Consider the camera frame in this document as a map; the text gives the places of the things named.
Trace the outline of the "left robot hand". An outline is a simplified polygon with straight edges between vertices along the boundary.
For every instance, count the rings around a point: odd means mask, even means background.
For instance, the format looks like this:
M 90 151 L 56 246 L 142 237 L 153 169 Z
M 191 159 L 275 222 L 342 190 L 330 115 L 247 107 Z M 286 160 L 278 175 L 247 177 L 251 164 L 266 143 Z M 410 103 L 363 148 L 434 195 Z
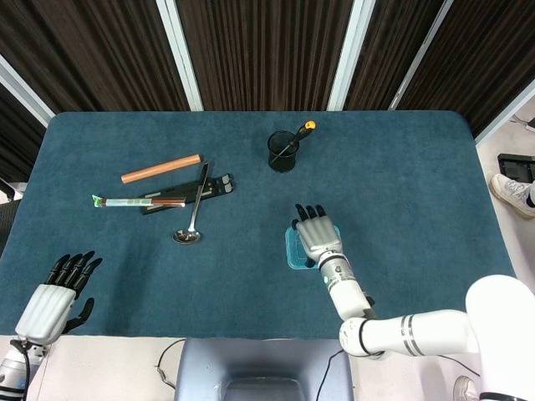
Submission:
M 71 317 L 73 305 L 79 300 L 95 269 L 103 259 L 94 251 L 61 256 L 30 297 L 15 333 L 18 340 L 39 346 L 55 343 L 60 336 L 84 325 L 94 309 L 88 298 L 77 317 Z

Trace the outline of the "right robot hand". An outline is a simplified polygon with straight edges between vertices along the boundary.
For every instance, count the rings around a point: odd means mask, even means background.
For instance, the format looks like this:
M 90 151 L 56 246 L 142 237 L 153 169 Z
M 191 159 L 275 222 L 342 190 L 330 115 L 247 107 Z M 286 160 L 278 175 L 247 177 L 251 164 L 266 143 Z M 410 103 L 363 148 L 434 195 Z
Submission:
M 321 205 L 295 205 L 298 219 L 292 221 L 292 228 L 299 235 L 307 255 L 304 265 L 312 268 L 326 252 L 342 253 L 343 245 L 339 233 Z

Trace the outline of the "blue plastic lid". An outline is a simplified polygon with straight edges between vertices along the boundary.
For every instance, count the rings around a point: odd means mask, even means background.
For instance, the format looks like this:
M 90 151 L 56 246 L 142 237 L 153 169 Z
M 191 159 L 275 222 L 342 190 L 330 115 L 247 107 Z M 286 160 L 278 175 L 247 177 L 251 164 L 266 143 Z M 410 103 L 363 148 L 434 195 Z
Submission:
M 335 230 L 339 233 L 337 226 L 334 226 Z M 304 252 L 302 247 L 299 235 L 293 228 L 290 226 L 285 232 L 285 242 L 286 242 L 286 253 L 288 265 L 294 270 L 311 270 L 318 269 L 318 264 L 323 264 L 324 261 L 329 257 L 339 253 L 326 252 L 320 258 L 317 264 L 312 268 L 307 268 L 304 263 L 306 262 L 307 255 Z

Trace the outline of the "black mesh pen holder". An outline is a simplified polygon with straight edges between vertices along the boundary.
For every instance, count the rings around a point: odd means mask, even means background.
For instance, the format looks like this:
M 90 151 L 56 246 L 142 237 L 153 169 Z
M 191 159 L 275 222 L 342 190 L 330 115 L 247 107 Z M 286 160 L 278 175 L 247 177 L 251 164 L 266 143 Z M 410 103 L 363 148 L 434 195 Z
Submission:
M 288 146 L 293 137 L 294 134 L 292 132 L 279 130 L 268 138 L 268 164 L 273 170 L 285 173 L 295 166 L 299 143 Z

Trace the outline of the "blue velvet tablecloth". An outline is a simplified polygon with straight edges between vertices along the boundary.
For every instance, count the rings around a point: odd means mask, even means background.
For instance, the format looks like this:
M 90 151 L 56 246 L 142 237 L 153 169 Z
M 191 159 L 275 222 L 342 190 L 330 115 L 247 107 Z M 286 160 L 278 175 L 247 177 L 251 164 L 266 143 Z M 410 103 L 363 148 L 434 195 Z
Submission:
M 316 129 L 296 164 L 268 164 L 268 138 Z M 195 180 L 193 166 L 125 185 L 120 177 L 200 154 L 232 193 L 205 200 L 201 239 L 174 242 L 191 208 L 143 216 L 95 208 Z M 378 317 L 461 310 L 468 287 L 513 269 L 472 133 L 452 111 L 65 112 L 49 123 L 0 257 L 0 335 L 63 255 L 103 259 L 83 291 L 79 332 L 144 337 L 335 338 L 340 319 L 315 269 L 287 263 L 296 204 L 321 205 Z

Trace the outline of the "black mesh chair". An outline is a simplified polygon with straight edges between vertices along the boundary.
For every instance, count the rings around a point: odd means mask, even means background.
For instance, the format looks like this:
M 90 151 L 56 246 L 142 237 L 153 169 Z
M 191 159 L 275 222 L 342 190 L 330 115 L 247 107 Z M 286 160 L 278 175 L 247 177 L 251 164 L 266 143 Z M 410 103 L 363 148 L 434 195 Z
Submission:
M 22 197 L 17 195 L 15 189 L 0 177 L 0 194 L 4 194 L 6 201 L 0 200 L 0 256 L 6 246 L 12 229 L 18 207 Z

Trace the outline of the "black flat folding stand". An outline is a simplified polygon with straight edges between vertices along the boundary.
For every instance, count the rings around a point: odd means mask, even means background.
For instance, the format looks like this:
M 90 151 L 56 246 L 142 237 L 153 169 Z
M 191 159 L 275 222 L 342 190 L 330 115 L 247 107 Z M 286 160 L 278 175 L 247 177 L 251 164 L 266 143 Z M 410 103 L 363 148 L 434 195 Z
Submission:
M 144 194 L 144 198 L 184 198 L 185 204 L 194 204 L 196 201 L 197 182 L 190 181 L 184 184 L 175 185 L 156 192 Z M 201 193 L 201 199 L 207 200 L 218 196 L 228 195 L 233 191 L 233 177 L 231 174 L 225 174 L 218 177 L 207 177 L 206 183 Z M 140 213 L 143 216 L 154 214 L 160 211 L 175 209 L 174 206 L 142 206 Z

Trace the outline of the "stainless steel ladle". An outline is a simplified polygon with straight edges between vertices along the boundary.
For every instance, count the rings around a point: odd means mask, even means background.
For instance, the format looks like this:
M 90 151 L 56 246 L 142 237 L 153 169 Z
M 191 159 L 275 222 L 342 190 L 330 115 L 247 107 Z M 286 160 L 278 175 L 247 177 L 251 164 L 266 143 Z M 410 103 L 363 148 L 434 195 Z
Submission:
M 181 229 L 173 234 L 173 240 L 180 245 L 191 245 L 198 242 L 201 238 L 200 232 L 196 229 L 196 218 L 201 202 L 202 193 L 206 184 L 206 178 L 208 175 L 210 162 L 206 161 L 201 170 L 201 175 L 198 180 L 198 186 L 196 191 L 196 199 L 191 213 L 190 224 L 186 229 Z

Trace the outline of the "chopsticks in paper sleeve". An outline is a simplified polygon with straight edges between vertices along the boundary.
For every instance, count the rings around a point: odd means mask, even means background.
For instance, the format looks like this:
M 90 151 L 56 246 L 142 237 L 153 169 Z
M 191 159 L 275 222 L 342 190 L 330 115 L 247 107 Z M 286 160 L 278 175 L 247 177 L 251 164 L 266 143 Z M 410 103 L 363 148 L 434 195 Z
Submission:
M 104 198 L 96 195 L 92 195 L 92 201 L 94 207 L 184 207 L 186 205 L 186 199 L 183 197 L 178 198 Z

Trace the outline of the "grey robot torso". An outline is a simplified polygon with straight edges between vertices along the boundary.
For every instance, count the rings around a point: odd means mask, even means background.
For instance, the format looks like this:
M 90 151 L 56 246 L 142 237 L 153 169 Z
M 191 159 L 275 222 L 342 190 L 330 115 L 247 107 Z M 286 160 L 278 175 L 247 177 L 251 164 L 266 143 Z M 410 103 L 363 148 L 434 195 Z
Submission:
M 354 401 L 333 339 L 188 338 L 174 401 Z

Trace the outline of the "wooden rolling pin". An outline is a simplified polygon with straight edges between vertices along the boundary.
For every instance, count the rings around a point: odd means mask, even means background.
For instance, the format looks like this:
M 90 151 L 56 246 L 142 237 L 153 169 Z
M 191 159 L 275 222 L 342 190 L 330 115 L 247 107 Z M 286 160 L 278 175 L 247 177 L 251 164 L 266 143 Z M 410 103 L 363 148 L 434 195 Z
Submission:
M 123 174 L 120 179 L 123 184 L 129 184 L 138 180 L 147 179 L 153 176 L 165 174 L 173 170 L 179 170 L 181 168 L 196 165 L 201 162 L 201 156 L 199 154 L 189 155 L 176 160 L 167 161 L 158 165 L 152 165 L 141 170 L 131 171 Z

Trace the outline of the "dark brown ribbed partition panel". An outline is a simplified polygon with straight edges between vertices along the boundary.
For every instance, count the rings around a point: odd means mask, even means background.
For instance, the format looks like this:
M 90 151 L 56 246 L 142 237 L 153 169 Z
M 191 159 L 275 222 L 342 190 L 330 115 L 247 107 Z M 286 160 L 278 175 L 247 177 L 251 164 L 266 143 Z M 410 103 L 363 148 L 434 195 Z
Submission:
M 45 127 L 0 84 L 0 178 L 27 182 Z
M 443 0 L 376 0 L 345 110 L 388 109 Z
M 0 0 L 0 55 L 54 113 L 190 108 L 156 0 Z
M 479 135 L 535 80 L 535 0 L 453 0 L 399 109 L 460 114 Z
M 208 111 L 329 102 L 354 0 L 176 0 Z

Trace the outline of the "white sneaker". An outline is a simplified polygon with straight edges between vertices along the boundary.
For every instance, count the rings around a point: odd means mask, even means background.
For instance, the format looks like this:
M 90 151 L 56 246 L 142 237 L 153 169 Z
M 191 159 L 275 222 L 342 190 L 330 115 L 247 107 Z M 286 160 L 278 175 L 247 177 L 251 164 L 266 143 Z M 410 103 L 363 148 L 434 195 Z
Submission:
M 535 181 L 525 183 L 496 174 L 491 178 L 489 188 L 498 200 L 509 205 L 518 215 L 528 220 L 535 219 Z
M 459 376 L 454 382 L 453 401 L 480 401 L 475 382 L 467 376 Z

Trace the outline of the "black yellow handled screwdriver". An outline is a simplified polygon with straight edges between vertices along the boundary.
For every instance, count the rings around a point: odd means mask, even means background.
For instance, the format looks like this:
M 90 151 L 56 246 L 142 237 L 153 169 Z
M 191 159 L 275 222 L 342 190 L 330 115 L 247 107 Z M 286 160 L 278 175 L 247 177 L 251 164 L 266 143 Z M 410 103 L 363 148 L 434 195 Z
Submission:
M 301 140 L 309 136 L 316 129 L 316 123 L 313 120 L 307 121 L 302 125 L 288 144 L 274 157 L 272 163 L 279 159 L 290 147 L 297 145 Z

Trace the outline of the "white partition frame post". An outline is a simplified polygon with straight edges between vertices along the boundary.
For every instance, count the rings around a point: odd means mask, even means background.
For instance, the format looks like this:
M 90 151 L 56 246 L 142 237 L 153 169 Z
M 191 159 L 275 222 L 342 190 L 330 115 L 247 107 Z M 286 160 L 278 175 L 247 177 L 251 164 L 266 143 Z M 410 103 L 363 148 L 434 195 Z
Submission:
M 372 18 L 376 0 L 354 0 L 344 36 L 339 61 L 330 91 L 327 111 L 341 111 L 359 61 L 365 35 Z
M 454 0 L 443 0 L 441 7 L 436 14 L 421 46 L 419 47 L 415 57 L 413 58 L 410 67 L 408 68 L 405 77 L 402 79 L 399 88 L 395 92 L 394 98 L 390 102 L 388 110 L 396 110 L 400 104 L 400 101 L 403 99 L 406 90 L 409 88 L 412 79 L 415 76 L 417 69 L 420 67 L 420 64 L 425 57 L 434 37 L 438 33 L 446 15 L 451 9 Z
M 55 116 L 52 109 L 0 54 L 0 84 L 45 128 Z
M 535 96 L 535 79 L 532 80 L 486 127 L 476 136 L 475 144 L 479 147 L 494 135 L 528 100 Z
M 201 112 L 204 106 L 176 0 L 155 0 L 155 2 L 190 110 Z

